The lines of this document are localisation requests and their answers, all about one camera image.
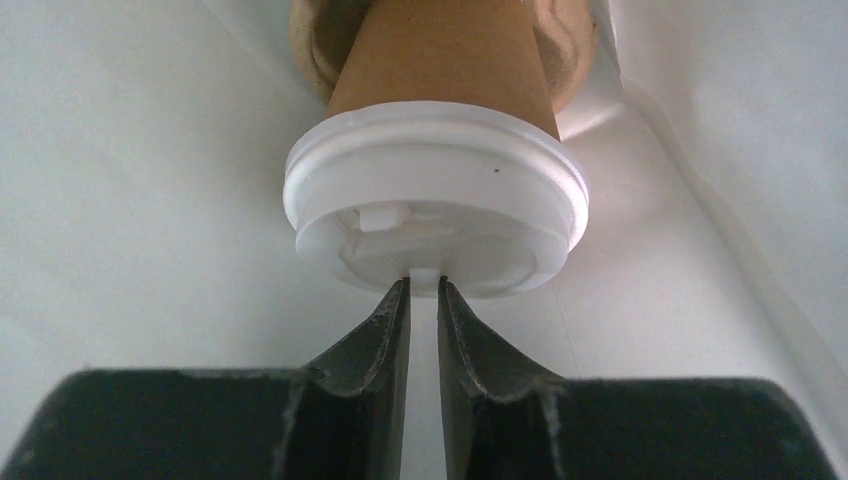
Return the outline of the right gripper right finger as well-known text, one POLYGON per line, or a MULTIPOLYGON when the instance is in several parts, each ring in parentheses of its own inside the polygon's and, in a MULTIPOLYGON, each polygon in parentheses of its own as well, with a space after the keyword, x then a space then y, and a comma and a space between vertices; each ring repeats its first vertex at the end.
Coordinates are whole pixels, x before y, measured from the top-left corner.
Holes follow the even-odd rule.
POLYGON ((808 420, 751 378, 564 378, 486 325, 447 278, 438 349, 451 479, 832 479, 808 420))

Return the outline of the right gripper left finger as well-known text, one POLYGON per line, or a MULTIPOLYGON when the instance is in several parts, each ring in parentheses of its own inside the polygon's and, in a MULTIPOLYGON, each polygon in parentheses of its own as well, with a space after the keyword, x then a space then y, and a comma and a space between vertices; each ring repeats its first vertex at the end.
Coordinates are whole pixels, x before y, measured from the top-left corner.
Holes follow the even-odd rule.
POLYGON ((61 381, 5 479, 396 479, 408 279, 297 368, 98 369, 61 381))

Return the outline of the white cup lid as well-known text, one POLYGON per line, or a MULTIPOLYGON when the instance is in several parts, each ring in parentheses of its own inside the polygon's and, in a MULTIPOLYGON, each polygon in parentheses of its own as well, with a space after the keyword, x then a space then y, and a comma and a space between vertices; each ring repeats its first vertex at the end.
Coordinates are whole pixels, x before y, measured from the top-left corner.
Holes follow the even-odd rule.
POLYGON ((447 278, 498 298, 555 277, 588 224, 587 174, 540 128, 492 109, 411 101, 335 115, 306 132, 282 193, 295 250, 362 289, 447 278))

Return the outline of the white paper bag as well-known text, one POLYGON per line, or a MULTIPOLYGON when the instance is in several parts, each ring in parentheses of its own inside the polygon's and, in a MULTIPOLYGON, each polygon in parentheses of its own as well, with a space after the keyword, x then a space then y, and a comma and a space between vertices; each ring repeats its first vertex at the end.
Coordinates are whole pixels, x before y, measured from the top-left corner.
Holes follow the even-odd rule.
MULTIPOLYGON (((281 190, 324 108, 285 1, 1 5, 1 452, 92 367, 285 367, 378 295, 306 266, 281 190)), ((755 376, 847 475, 847 5, 597 1, 558 116, 564 271, 473 309, 565 377, 755 376)))

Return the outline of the brown paper coffee cup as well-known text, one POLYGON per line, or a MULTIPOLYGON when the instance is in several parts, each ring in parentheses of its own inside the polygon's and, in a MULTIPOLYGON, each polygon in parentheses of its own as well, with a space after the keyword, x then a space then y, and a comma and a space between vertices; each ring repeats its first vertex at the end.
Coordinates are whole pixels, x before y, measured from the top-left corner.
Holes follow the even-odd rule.
POLYGON ((520 1, 376 1, 327 114, 403 101, 481 106, 559 135, 531 17, 520 1))

